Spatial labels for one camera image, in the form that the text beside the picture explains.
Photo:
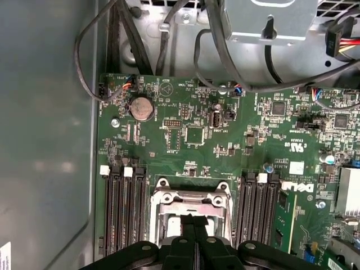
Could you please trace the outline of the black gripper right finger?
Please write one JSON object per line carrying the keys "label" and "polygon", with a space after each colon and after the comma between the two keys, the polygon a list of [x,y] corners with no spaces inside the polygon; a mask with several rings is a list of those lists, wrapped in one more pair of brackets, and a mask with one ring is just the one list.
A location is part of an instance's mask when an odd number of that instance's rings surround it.
{"label": "black gripper right finger", "polygon": [[237,249],[209,237],[204,216],[194,217],[195,239],[209,269],[306,269],[307,263],[257,241],[245,241]]}

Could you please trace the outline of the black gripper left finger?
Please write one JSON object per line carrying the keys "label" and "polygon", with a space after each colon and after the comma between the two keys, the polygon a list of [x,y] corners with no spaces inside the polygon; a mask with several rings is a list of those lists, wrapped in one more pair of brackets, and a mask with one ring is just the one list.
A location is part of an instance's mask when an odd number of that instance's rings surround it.
{"label": "black gripper left finger", "polygon": [[194,216],[181,216],[181,235],[158,247],[149,241],[131,244],[95,261],[84,269],[193,269]]}

